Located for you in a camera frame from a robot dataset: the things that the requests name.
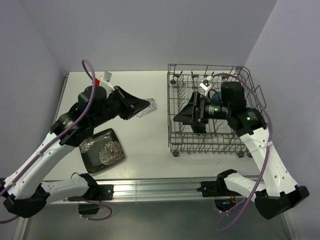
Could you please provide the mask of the light green cup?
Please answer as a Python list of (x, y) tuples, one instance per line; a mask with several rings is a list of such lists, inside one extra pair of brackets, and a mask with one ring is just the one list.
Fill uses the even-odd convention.
[(191, 100), (192, 95), (193, 95), (193, 91), (189, 91), (189, 92), (187, 93), (187, 102), (189, 102), (189, 101)]

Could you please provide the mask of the dark brown mug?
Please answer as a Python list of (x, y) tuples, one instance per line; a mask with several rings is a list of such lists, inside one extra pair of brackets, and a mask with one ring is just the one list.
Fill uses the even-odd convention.
[(191, 129), (194, 134), (201, 135), (207, 133), (207, 124), (205, 122), (197, 122), (191, 125)]

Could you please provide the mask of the black square floral plate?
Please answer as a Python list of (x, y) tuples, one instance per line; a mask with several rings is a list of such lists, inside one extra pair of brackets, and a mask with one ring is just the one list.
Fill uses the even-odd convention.
[(112, 128), (98, 132), (78, 146), (83, 164), (90, 174), (105, 171), (125, 159), (125, 151)]

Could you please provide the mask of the blue bowl with tan interior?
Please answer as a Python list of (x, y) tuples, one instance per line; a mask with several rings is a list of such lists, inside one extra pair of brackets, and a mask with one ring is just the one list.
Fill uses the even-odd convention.
[(222, 100), (221, 100), (221, 92), (220, 91), (214, 91), (212, 93), (212, 95), (210, 96), (210, 99), (213, 102), (221, 103), (222, 102)]

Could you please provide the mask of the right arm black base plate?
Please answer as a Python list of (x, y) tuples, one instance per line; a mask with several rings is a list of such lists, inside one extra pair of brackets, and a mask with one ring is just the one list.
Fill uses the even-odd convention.
[(204, 198), (219, 198), (214, 200), (215, 207), (222, 212), (226, 212), (234, 207), (237, 203), (236, 196), (239, 193), (230, 191), (222, 180), (202, 181), (200, 187), (196, 189), (201, 192)]

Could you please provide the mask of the clear drinking glass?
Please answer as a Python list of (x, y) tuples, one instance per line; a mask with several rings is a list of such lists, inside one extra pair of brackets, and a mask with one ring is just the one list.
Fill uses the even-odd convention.
[(136, 115), (138, 118), (142, 118), (148, 114), (151, 114), (158, 109), (158, 102), (156, 99), (145, 98), (144, 100), (149, 102), (149, 106)]

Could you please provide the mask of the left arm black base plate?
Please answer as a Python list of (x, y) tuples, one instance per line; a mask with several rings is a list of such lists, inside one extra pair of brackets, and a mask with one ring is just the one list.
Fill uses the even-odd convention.
[(94, 219), (92, 216), (96, 215), (99, 210), (108, 210), (106, 216), (109, 218), (113, 210), (105, 205), (104, 201), (111, 201), (113, 199), (114, 186), (112, 184), (98, 184), (95, 190), (86, 193), (84, 196), (68, 197), (69, 202), (78, 202), (78, 213), (82, 217)]

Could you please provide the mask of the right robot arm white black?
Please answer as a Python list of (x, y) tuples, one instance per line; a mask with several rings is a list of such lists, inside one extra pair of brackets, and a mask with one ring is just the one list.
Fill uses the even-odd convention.
[(216, 189), (222, 195), (235, 192), (253, 201), (265, 219), (282, 214), (310, 195), (307, 187), (299, 185), (286, 169), (271, 141), (272, 129), (259, 110), (247, 106), (245, 89), (240, 82), (221, 85), (220, 104), (197, 91), (192, 92), (187, 105), (173, 120), (191, 126), (195, 134), (204, 134), (209, 120), (227, 122), (251, 154), (263, 183), (229, 169), (217, 176)]

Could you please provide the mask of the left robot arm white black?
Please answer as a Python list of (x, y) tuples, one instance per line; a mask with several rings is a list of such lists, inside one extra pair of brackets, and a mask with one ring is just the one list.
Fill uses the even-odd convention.
[(98, 183), (89, 173), (73, 179), (44, 182), (57, 163), (72, 152), (94, 129), (115, 117), (129, 120), (150, 106), (119, 86), (111, 93), (101, 86), (88, 86), (77, 102), (51, 126), (39, 148), (10, 176), (1, 179), (0, 195), (6, 210), (30, 218), (47, 204), (66, 198), (91, 200), (98, 194)]

